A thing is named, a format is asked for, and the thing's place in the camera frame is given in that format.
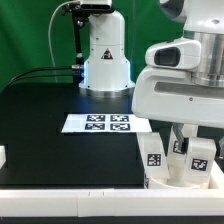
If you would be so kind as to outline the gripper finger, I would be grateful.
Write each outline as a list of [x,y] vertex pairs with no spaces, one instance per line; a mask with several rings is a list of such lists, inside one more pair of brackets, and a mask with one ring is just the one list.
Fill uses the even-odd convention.
[[219,158],[224,159],[224,136],[218,142]]

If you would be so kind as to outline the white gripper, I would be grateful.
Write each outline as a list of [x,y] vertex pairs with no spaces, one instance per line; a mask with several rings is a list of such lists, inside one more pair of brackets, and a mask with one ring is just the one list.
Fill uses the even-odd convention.
[[146,66],[136,81],[132,111],[140,118],[174,123],[173,152],[185,154],[183,124],[224,129],[224,88],[192,84],[187,71]]

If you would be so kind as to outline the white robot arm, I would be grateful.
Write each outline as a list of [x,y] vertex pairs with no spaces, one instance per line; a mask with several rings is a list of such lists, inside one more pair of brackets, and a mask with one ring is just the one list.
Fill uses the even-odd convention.
[[[183,35],[149,47],[135,83],[132,111],[140,118],[224,128],[224,0],[158,2]],[[91,53],[82,86],[95,93],[130,83],[120,35],[111,35],[99,3],[81,0],[93,14]]]

